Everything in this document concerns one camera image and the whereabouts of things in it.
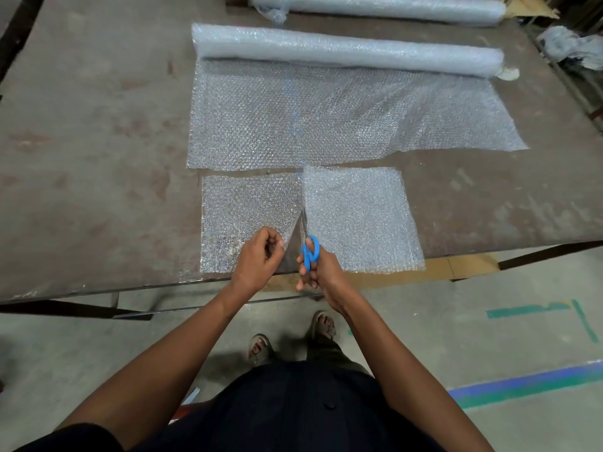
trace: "person's left arm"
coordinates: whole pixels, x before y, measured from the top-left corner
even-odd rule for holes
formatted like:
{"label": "person's left arm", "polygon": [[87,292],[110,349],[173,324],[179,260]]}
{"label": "person's left arm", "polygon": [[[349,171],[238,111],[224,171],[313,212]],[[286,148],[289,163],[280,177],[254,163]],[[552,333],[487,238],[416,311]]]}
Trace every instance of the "person's left arm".
{"label": "person's left arm", "polygon": [[242,247],[230,283],[214,299],[97,388],[57,429],[100,425],[127,450],[168,425],[226,326],[284,255],[278,232],[262,227]]}

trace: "black shirt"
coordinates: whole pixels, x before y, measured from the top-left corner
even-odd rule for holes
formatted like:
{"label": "black shirt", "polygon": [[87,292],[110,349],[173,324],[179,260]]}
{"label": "black shirt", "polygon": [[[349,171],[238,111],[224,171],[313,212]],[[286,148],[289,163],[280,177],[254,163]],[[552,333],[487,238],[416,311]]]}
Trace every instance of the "black shirt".
{"label": "black shirt", "polygon": [[[442,451],[391,410],[376,380],[312,362],[273,363],[239,377],[199,409],[132,450]],[[72,425],[19,452],[122,451],[105,429]]]}

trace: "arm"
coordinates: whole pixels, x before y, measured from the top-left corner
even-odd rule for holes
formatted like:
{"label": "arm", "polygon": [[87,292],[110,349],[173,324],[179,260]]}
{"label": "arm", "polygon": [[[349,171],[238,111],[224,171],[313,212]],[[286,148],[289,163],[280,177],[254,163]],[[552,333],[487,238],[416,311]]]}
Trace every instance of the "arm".
{"label": "arm", "polygon": [[263,227],[245,243],[231,282],[215,298],[97,388],[58,428],[100,425],[129,449],[168,425],[226,326],[284,254],[281,236]]}
{"label": "arm", "polygon": [[493,452],[486,438],[436,378],[389,329],[377,311],[346,280],[335,254],[320,248],[307,282],[322,288],[328,303],[350,325],[389,406],[430,435],[448,452]]}

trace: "bubble wrap roll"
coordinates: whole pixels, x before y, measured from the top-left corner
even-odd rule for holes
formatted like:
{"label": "bubble wrap roll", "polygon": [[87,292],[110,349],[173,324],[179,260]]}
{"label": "bubble wrap roll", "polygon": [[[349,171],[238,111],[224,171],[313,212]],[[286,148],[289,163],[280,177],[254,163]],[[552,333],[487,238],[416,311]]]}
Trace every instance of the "bubble wrap roll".
{"label": "bubble wrap roll", "polygon": [[486,79],[251,60],[197,63],[190,168],[333,165],[446,148],[527,147]]}
{"label": "bubble wrap roll", "polygon": [[498,24],[506,10],[499,0],[252,0],[251,4],[283,14],[294,11],[479,25]]}
{"label": "bubble wrap roll", "polygon": [[342,268],[425,269],[401,174],[394,168],[304,168],[307,228]]}
{"label": "bubble wrap roll", "polygon": [[243,244],[261,227],[288,243],[303,206],[300,174],[203,178],[201,272],[230,273]]}
{"label": "bubble wrap roll", "polygon": [[195,23],[199,58],[244,58],[346,67],[389,68],[491,78],[503,66],[500,49],[366,40],[270,28]]}

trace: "black sleeve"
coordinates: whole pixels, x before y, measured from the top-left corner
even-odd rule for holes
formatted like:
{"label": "black sleeve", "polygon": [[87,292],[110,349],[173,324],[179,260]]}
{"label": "black sleeve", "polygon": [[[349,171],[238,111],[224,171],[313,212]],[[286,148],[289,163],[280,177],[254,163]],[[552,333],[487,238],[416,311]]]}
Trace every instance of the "black sleeve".
{"label": "black sleeve", "polygon": [[124,452],[111,433],[93,424],[77,424],[61,428],[18,448],[15,452],[54,452],[57,450],[62,452]]}

